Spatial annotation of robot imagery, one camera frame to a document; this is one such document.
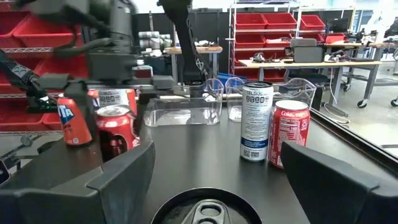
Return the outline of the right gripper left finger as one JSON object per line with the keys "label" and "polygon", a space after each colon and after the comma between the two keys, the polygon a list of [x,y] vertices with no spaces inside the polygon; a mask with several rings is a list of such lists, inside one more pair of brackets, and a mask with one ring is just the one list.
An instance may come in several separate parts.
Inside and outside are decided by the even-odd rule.
{"label": "right gripper left finger", "polygon": [[107,162],[58,141],[0,187],[0,224],[138,223],[154,163],[152,141]]}

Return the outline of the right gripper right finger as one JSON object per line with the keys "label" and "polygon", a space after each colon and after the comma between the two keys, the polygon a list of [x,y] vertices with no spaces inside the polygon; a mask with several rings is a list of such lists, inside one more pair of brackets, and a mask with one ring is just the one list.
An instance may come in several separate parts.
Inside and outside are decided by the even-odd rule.
{"label": "right gripper right finger", "polygon": [[311,224],[398,224],[398,184],[293,142],[280,159]]}

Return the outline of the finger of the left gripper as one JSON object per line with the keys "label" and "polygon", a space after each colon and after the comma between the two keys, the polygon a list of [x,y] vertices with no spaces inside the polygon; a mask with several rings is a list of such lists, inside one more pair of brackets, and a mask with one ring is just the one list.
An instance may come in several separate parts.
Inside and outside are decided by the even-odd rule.
{"label": "finger of the left gripper", "polygon": [[154,98],[154,91],[142,90],[139,94],[139,99],[137,103],[137,116],[136,116],[136,133],[139,134],[141,131],[144,113],[147,109],[147,105],[150,100]]}
{"label": "finger of the left gripper", "polygon": [[66,88],[68,98],[75,101],[82,113],[86,125],[93,138],[92,142],[81,146],[67,146],[70,157],[77,161],[102,161],[102,153],[98,144],[98,129],[95,123],[95,110],[88,89],[84,83],[72,83]]}

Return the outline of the red Fanta strawberry can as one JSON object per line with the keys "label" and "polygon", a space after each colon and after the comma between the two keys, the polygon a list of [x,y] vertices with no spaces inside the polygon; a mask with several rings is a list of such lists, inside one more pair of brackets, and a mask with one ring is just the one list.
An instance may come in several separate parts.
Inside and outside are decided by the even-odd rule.
{"label": "red Fanta strawberry can", "polygon": [[58,115],[62,126],[63,139],[69,146],[81,146],[92,142],[93,138],[85,119],[71,98],[59,95],[57,100]]}
{"label": "red Fanta strawberry can", "polygon": [[134,113],[134,115],[136,115],[137,114],[137,105],[136,105],[135,90],[127,89],[126,94],[127,94],[128,105],[130,106],[131,111]]}
{"label": "red Fanta strawberry can", "polygon": [[93,102],[93,106],[95,110],[98,110],[100,108],[100,104],[99,104],[99,91],[98,90],[88,90],[87,92],[88,96],[91,97],[92,102]]}

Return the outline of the red Coca-Cola can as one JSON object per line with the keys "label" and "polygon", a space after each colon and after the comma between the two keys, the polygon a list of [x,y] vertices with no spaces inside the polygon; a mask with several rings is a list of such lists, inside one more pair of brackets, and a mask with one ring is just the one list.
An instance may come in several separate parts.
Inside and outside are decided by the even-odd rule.
{"label": "red Coca-Cola can", "polygon": [[282,143],[293,141],[306,146],[309,126],[310,112],[306,103],[296,100],[277,101],[271,117],[268,162],[282,169]]}
{"label": "red Coca-Cola can", "polygon": [[139,145],[134,132],[136,116],[127,105],[109,105],[96,111],[99,146],[104,162]]}

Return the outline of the clear plastic bin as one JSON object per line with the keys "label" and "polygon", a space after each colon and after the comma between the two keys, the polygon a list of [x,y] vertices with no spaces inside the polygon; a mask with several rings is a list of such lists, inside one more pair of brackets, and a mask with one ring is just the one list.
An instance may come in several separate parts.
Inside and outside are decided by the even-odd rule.
{"label": "clear plastic bin", "polygon": [[228,118],[234,122],[241,121],[244,82],[238,77],[231,77],[225,83]]}
{"label": "clear plastic bin", "polygon": [[287,83],[273,84],[274,95],[272,105],[281,100],[294,100],[306,103],[308,108],[312,107],[317,87],[303,78],[293,78]]}
{"label": "clear plastic bin", "polygon": [[217,124],[221,118],[224,85],[218,79],[174,86],[151,99],[143,120],[146,126]]}

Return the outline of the red storage bin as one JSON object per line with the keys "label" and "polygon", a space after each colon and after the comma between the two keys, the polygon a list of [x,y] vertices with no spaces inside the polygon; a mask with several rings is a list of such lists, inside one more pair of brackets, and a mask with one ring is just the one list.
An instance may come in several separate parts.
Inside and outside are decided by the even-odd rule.
{"label": "red storage bin", "polygon": [[344,35],[344,33],[330,33],[325,37],[325,43],[326,44],[333,44],[335,42],[339,42],[339,41],[345,41],[346,40],[346,36]]}
{"label": "red storage bin", "polygon": [[39,76],[45,73],[69,73],[73,77],[88,78],[88,69],[84,56],[73,58],[47,58],[34,69]]}
{"label": "red storage bin", "polygon": [[297,21],[288,12],[263,13],[262,16],[267,23],[266,29],[294,29],[297,26]]}
{"label": "red storage bin", "polygon": [[284,82],[286,69],[264,69],[264,81],[267,82]]}
{"label": "red storage bin", "polygon": [[261,34],[237,34],[235,47],[237,49],[263,48],[266,44]]}
{"label": "red storage bin", "polygon": [[256,30],[265,29],[267,21],[260,13],[237,13],[237,30]]}
{"label": "red storage bin", "polygon": [[0,99],[0,131],[61,130],[57,113],[28,113],[26,98]]}
{"label": "red storage bin", "polygon": [[0,12],[0,48],[23,48],[24,43],[14,36],[14,31],[23,23],[28,12]]}
{"label": "red storage bin", "polygon": [[73,32],[67,26],[42,21],[35,16],[27,16],[13,35],[25,47],[58,47],[74,39]]}
{"label": "red storage bin", "polygon": [[317,15],[302,15],[300,30],[324,30],[325,24]]}
{"label": "red storage bin", "polygon": [[292,36],[290,34],[265,34],[266,40],[265,47],[276,48],[276,47],[290,47],[290,40]]}

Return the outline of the wooden workbench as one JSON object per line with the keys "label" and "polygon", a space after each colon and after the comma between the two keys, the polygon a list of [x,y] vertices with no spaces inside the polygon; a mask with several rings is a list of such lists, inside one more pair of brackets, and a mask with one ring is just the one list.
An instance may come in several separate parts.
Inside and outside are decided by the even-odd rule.
{"label": "wooden workbench", "polygon": [[[218,54],[222,53],[223,48],[220,46],[197,47],[199,54],[208,54],[212,63],[213,77],[218,78]],[[172,76],[177,85],[183,84],[183,78],[178,77],[177,55],[182,54],[180,47],[167,47],[164,53],[170,55],[172,63]]]}

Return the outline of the blue crate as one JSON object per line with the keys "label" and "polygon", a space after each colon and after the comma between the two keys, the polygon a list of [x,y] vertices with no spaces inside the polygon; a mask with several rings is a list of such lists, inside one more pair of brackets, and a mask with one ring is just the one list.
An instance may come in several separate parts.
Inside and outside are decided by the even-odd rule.
{"label": "blue crate", "polygon": [[222,84],[225,84],[229,78],[240,78],[243,82],[247,81],[246,77],[239,76],[239,75],[232,75],[228,73],[219,73],[218,74],[218,79]]}

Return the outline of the wooden top desk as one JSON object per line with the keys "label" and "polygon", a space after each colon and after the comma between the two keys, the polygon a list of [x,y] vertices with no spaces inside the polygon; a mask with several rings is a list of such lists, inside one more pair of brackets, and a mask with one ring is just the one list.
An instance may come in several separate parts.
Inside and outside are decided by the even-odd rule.
{"label": "wooden top desk", "polygon": [[340,91],[341,78],[343,76],[343,67],[353,67],[363,70],[369,70],[371,75],[377,74],[377,69],[382,64],[380,61],[370,62],[320,62],[320,63],[295,63],[292,60],[283,60],[281,62],[254,63],[251,60],[239,60],[246,68],[258,68],[259,79],[264,79],[264,69],[300,69],[300,68],[335,68],[330,87],[330,99],[327,108],[340,116],[348,116],[348,113],[341,110],[337,105],[338,94]]}
{"label": "wooden top desk", "polygon": [[[382,43],[368,43],[366,45],[360,43],[342,43],[342,42],[335,42],[332,44],[325,44],[326,52],[330,53],[332,48],[342,48],[348,49],[351,51],[349,55],[352,57],[357,57],[359,49],[362,48],[373,48],[374,53],[371,54],[370,61],[371,62],[381,62],[382,55],[384,49],[395,48],[398,51],[398,42],[382,42]],[[377,73],[379,70],[378,65],[347,65],[349,70],[347,72],[343,72],[343,69],[340,69],[340,78],[342,76],[347,78],[347,81],[343,87],[344,90],[348,90],[351,87],[351,81],[354,80],[361,80],[366,82],[366,88],[364,91],[364,96],[361,101],[357,103],[358,108],[365,108],[368,105],[368,100],[370,99],[371,93],[373,92],[374,87],[379,86],[398,86],[398,80],[393,80],[391,78],[377,78]],[[368,77],[363,75],[354,74],[354,69],[361,69],[361,70],[369,70]]]}

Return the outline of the grey equipment case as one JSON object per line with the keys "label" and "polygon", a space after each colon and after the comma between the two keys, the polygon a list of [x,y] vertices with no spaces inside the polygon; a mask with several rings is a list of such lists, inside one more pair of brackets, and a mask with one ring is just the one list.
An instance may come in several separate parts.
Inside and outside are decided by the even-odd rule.
{"label": "grey equipment case", "polygon": [[295,63],[320,63],[324,61],[325,49],[313,38],[294,38],[290,48]]}

